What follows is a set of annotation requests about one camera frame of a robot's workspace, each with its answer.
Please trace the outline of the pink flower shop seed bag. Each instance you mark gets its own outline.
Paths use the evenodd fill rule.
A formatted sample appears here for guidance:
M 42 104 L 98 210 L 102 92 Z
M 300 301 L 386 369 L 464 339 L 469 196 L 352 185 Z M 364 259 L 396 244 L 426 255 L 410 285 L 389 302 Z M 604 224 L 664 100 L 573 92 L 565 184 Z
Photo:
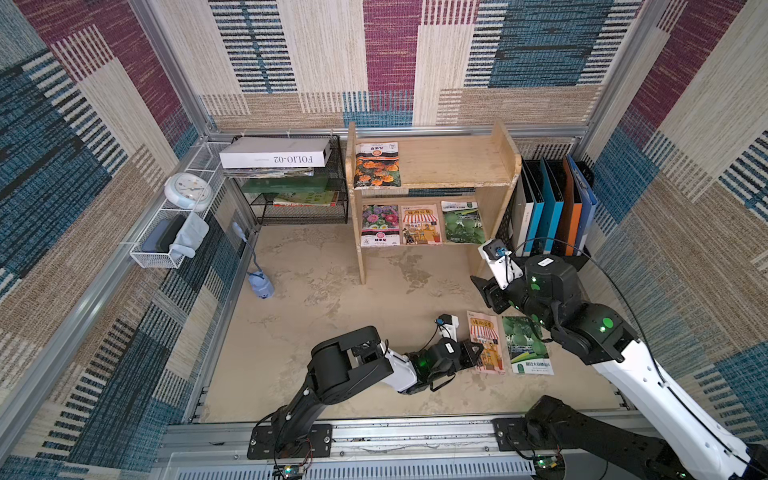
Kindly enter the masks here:
M 476 370 L 481 373 L 504 374 L 501 335 L 496 316 L 468 311 L 470 340 L 483 346 Z

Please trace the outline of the orange marigold seed bag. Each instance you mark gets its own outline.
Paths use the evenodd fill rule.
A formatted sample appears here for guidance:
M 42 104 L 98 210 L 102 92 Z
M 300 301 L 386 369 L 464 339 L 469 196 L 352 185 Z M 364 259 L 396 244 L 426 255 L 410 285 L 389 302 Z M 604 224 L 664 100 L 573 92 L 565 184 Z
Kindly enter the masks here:
M 359 143 L 355 146 L 355 188 L 387 188 L 401 186 L 399 144 Z

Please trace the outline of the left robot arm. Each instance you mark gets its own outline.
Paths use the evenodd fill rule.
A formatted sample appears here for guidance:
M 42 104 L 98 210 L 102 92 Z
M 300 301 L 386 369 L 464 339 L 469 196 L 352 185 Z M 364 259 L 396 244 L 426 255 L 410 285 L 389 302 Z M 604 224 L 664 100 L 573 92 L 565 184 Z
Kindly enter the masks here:
M 317 344 L 298 392 L 270 416 L 273 451 L 308 440 L 311 427 L 327 407 L 379 383 L 401 395 L 436 392 L 457 373 L 479 365 L 482 344 L 458 341 L 455 330 L 442 320 L 437 322 L 435 333 L 440 336 L 438 340 L 407 354 L 391 349 L 373 326 Z

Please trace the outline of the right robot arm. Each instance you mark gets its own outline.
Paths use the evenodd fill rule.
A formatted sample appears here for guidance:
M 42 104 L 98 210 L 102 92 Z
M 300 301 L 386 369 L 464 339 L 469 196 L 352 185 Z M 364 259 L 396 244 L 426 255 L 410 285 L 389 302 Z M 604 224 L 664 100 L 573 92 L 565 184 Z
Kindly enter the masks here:
M 572 265 L 552 255 L 518 265 L 498 241 L 478 251 L 493 274 L 472 279 L 486 306 L 498 314 L 515 308 L 548 330 L 554 343 L 616 386 L 658 433 L 634 434 L 543 396 L 525 415 L 532 444 L 572 445 L 640 479 L 766 478 L 766 446 L 747 444 L 714 420 L 619 313 L 584 300 Z

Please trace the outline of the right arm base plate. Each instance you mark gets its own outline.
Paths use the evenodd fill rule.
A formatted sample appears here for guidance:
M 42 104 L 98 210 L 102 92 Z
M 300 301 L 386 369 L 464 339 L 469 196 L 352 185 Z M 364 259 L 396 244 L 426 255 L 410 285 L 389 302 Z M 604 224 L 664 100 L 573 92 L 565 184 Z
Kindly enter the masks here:
M 553 433 L 529 431 L 526 420 L 523 417 L 499 417 L 491 420 L 494 430 L 494 438 L 498 450 L 501 452 L 523 453 L 543 450 L 568 450 L 577 449 L 578 445 L 572 441 L 557 440 Z

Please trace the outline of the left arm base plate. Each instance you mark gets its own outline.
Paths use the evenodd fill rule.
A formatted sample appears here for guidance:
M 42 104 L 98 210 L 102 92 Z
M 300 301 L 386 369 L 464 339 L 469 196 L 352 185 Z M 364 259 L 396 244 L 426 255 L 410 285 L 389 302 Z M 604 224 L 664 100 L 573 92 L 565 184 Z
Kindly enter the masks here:
M 247 445 L 248 460 L 327 458 L 331 454 L 333 426 L 315 423 L 308 433 L 289 437 L 271 425 L 257 425 Z

